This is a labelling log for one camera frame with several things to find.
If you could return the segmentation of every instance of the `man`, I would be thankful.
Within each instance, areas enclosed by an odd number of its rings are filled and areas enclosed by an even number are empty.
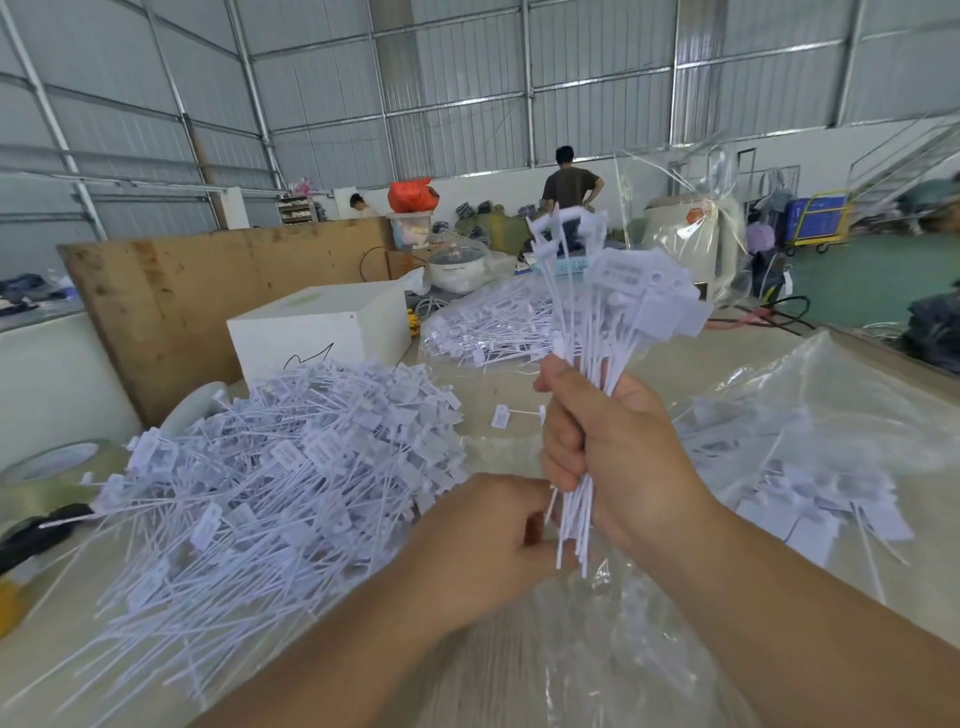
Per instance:
[[[360,217],[380,217],[376,209],[364,201],[359,192],[350,195],[350,206],[360,213]]]
[[[624,375],[607,397],[551,355],[534,388],[553,395],[543,474],[569,493],[589,471],[593,525],[674,600],[765,725],[960,725],[960,651],[714,498],[646,385]],[[516,475],[454,488],[394,561],[193,728],[370,725],[445,635],[575,565],[571,541],[558,571],[538,528],[550,499],[547,481]]]
[[[596,200],[600,190],[603,189],[603,180],[588,169],[573,166],[573,147],[571,146],[558,149],[556,159],[560,169],[550,175],[543,186],[543,204],[546,211],[553,212],[554,205],[560,206],[560,209],[580,205],[592,209],[590,203]],[[564,235],[571,249],[581,247],[577,242],[579,227],[579,220],[564,223]]]

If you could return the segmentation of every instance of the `steel beam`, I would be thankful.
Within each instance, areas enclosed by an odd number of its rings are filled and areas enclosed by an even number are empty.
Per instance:
[[[373,6],[371,5],[371,0],[367,0],[367,22],[370,24],[370,31],[367,33],[367,38],[370,41],[371,53],[373,53],[373,71],[376,73],[376,90],[380,97],[380,119],[383,121],[383,133],[387,137],[387,156],[390,157],[390,171],[394,176],[394,182],[398,182],[399,175],[396,172],[394,140],[393,135],[390,134],[390,124],[387,123],[387,95],[383,87],[383,74],[380,73],[380,52],[377,50],[376,37],[373,32]]]
[[[140,2],[143,3],[143,10],[147,14],[147,24],[150,25],[150,34],[154,37],[156,52],[160,56],[160,65],[163,66],[163,73],[167,77],[167,84],[170,86],[170,92],[174,95],[174,104],[177,106],[177,117],[180,120],[180,124],[183,126],[183,133],[186,135],[186,143],[190,147],[190,155],[197,163],[197,170],[200,173],[201,179],[204,180],[204,182],[208,182],[208,180],[204,179],[204,170],[203,165],[201,164],[200,150],[197,149],[193,132],[190,129],[190,121],[186,115],[186,107],[183,105],[183,99],[180,96],[180,90],[177,88],[177,80],[174,78],[173,71],[170,68],[170,63],[167,61],[167,55],[163,51],[163,44],[160,42],[160,34],[156,31],[156,16],[154,15],[154,6],[152,5],[151,0],[140,0]],[[206,200],[210,205],[210,213],[213,215],[213,219],[216,221],[217,227],[224,228],[226,224],[223,221],[221,210],[213,201],[213,197],[207,195]]]
[[[34,93],[36,101],[40,106],[40,113],[43,114],[43,120],[47,125],[47,129],[50,131],[50,135],[53,137],[57,148],[61,152],[64,152],[63,165],[69,172],[74,174],[79,173],[80,167],[77,166],[77,161],[70,155],[70,145],[67,144],[66,136],[63,134],[63,129],[60,126],[60,121],[54,112],[53,106],[50,104],[50,99],[47,97],[43,81],[36,72],[33,59],[31,59],[30,54],[27,52],[27,47],[23,44],[23,38],[20,37],[20,32],[16,28],[16,23],[13,21],[13,14],[10,12],[10,6],[7,5],[7,0],[0,0],[0,19],[3,20],[3,24],[7,28],[7,34],[10,36],[13,52],[20,61],[20,67],[23,68],[23,72],[27,74],[27,81],[30,82],[31,91]],[[84,214],[87,216],[97,239],[106,240],[107,230],[104,228],[100,215],[97,213],[97,207],[93,204],[93,200],[90,199],[90,193],[86,189],[86,185],[82,181],[76,181],[74,188],[77,190],[77,196],[80,198],[80,204],[84,209]]]
[[[843,76],[840,81],[840,88],[837,91],[836,112],[833,115],[833,126],[835,127],[842,127],[847,119],[850,86],[853,80],[853,65],[856,62],[856,50],[860,45],[860,36],[863,35],[863,18],[866,12],[867,0],[856,0],[853,5],[850,33],[846,39],[847,51],[843,61]]]
[[[537,148],[534,146],[534,80],[533,62],[530,59],[530,0],[523,0],[520,6],[523,22],[523,88],[527,106],[527,148],[530,157],[527,164],[531,169],[537,164]]]
[[[674,128],[677,126],[677,71],[680,70],[680,4],[683,0],[677,0],[677,16],[673,20],[673,63],[670,65],[670,110],[667,116],[667,144],[673,146],[677,143],[677,133]]]
[[[250,93],[250,101],[256,117],[256,128],[260,130],[260,141],[263,143],[263,151],[267,155],[267,164],[270,166],[270,172],[274,178],[274,186],[277,189],[286,189],[287,185],[283,180],[280,162],[276,158],[274,142],[270,138],[270,127],[267,126],[267,114],[263,110],[260,87],[256,84],[256,76],[253,74],[253,64],[250,60],[250,51],[247,48],[247,36],[243,30],[243,20],[240,17],[236,0],[227,0],[227,14],[230,18],[233,38],[236,40],[237,48],[240,49],[240,62],[243,65],[243,75],[247,81],[247,91]]]

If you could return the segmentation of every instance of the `red bag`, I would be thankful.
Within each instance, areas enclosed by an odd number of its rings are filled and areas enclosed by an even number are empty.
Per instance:
[[[437,208],[440,195],[430,186],[430,178],[424,177],[391,184],[387,202],[394,212],[429,212]]]

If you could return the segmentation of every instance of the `pile of tags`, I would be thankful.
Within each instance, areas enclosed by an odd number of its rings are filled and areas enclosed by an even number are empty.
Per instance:
[[[855,446],[825,443],[804,406],[698,398],[677,428],[697,472],[741,517],[827,565],[844,521],[860,530],[876,597],[886,603],[867,535],[905,563],[890,542],[914,534],[893,478]]]
[[[58,713],[106,687],[101,725],[157,679],[206,706],[389,562],[415,510],[467,479],[460,403],[423,367],[321,363],[220,402],[180,437],[141,435],[94,501],[105,518],[74,560],[107,534],[130,545],[99,602],[103,630],[26,689],[86,665]]]
[[[579,222],[588,260],[582,282],[571,266],[566,266],[565,275],[557,274],[558,253],[569,255],[564,223],[574,220]],[[606,213],[568,207],[528,224],[534,255],[553,299],[553,353],[578,366],[607,395],[635,353],[677,334],[696,336],[707,323],[712,304],[700,301],[689,272],[667,253],[604,248]],[[560,525],[560,543],[577,542],[584,577],[592,505],[593,481],[587,474],[573,493],[564,494]],[[558,548],[558,567],[561,558]]]
[[[423,322],[425,358],[449,357],[461,367],[550,353],[553,301],[539,276],[514,276],[484,286]]]

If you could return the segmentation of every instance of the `staircase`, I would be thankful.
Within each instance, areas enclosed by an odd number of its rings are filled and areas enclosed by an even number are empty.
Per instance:
[[[960,116],[945,116],[932,127],[923,123],[926,119],[917,119],[851,164],[851,223],[879,213],[931,169],[960,155]]]

